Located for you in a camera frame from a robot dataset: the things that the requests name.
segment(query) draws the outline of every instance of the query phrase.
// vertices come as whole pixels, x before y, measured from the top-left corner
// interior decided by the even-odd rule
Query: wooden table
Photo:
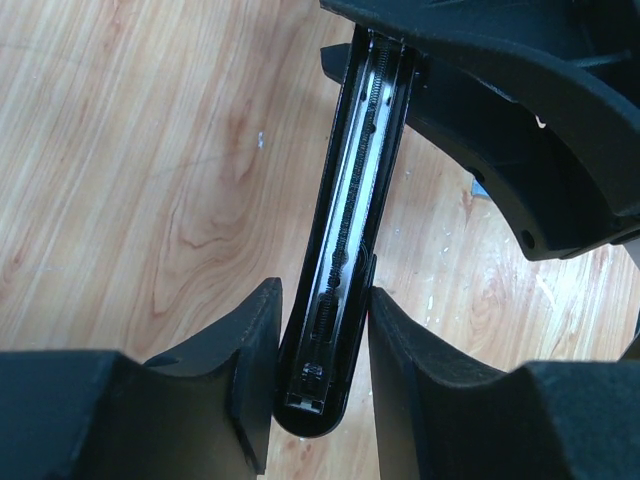
[[[351,31],[315,0],[4,0],[0,348],[143,360],[267,276],[286,322],[338,94],[319,49]],[[470,182],[406,132],[376,284],[497,367],[616,358],[640,301],[624,250],[527,263]],[[274,425],[268,478],[376,478],[370,388],[365,339],[341,426]]]

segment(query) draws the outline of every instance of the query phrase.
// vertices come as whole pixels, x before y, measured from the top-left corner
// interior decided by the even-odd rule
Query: screw hole
[[[480,170],[478,170],[477,168],[473,168],[473,167],[467,167],[467,172],[469,172],[471,175],[473,175],[474,177],[476,177],[476,180],[478,181],[478,183],[484,183],[484,175],[482,175],[482,173],[480,172]]]
[[[529,249],[535,248],[536,241],[533,238],[533,235],[531,235],[531,232],[529,232],[529,230],[523,230],[520,235],[522,236],[522,242],[526,245],[527,248]]]
[[[166,367],[168,365],[175,365],[178,362],[180,362],[180,359],[173,357],[171,355],[164,355],[161,353],[160,355],[156,355],[155,357],[147,360],[144,366],[151,367],[151,368]]]

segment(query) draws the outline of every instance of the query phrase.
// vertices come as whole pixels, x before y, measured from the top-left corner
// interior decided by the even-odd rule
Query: wood surface
[[[316,0],[0,2],[0,348],[144,360],[267,276],[286,322],[338,86]],[[500,368],[615,359],[638,271],[621,248],[528,263],[470,177],[405,133],[376,284]],[[366,338],[328,437],[272,431],[269,479],[377,478]]]

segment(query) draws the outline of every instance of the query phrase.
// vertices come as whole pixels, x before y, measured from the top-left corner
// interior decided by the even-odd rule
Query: black plastic part
[[[0,465],[18,479],[255,479],[266,467],[282,287],[139,365],[0,354]]]
[[[380,477],[637,478],[640,363],[534,362],[503,374],[373,288]]]
[[[322,236],[329,217],[330,199],[337,181],[337,164],[341,156],[341,150],[344,148],[345,138],[343,135],[346,133],[345,125],[349,114],[349,105],[351,105],[352,102],[351,96],[353,94],[349,89],[345,89],[345,85],[353,85],[359,59],[366,54],[368,45],[367,31],[357,27],[352,42],[351,60],[348,62],[349,68],[346,72],[345,82],[343,83],[343,88],[338,100],[336,117],[329,142],[325,169],[296,293],[296,300],[280,346],[278,390],[274,406],[274,416],[278,423],[286,430],[300,437],[325,435],[339,424],[344,415],[366,318],[367,292],[371,287],[375,269],[375,256],[372,252],[400,144],[413,79],[415,56],[411,50],[407,50],[404,53],[400,66],[400,77],[395,96],[397,107],[393,110],[393,117],[389,124],[389,131],[392,132],[392,134],[388,136],[388,142],[381,154],[376,185],[365,224],[363,244],[360,251],[363,268],[360,274],[354,277],[349,291],[344,320],[337,340],[336,368],[330,373],[332,381],[324,405],[324,411],[321,415],[318,415],[288,407],[286,405],[286,392],[290,384],[296,348],[300,335],[302,334],[304,314],[312,287],[313,275],[320,255]]]
[[[640,235],[637,2],[321,3],[425,54],[407,123],[476,175],[527,258]],[[323,50],[336,81],[346,48]]]

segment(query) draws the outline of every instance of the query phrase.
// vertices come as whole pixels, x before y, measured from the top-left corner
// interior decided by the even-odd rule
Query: light brown wood
[[[142,360],[280,276],[291,308],[338,87],[315,0],[4,0],[0,348]],[[624,250],[530,264],[470,177],[403,139],[376,283],[500,368],[614,359],[640,277]],[[377,478],[366,338],[344,422],[274,426],[268,478]]]

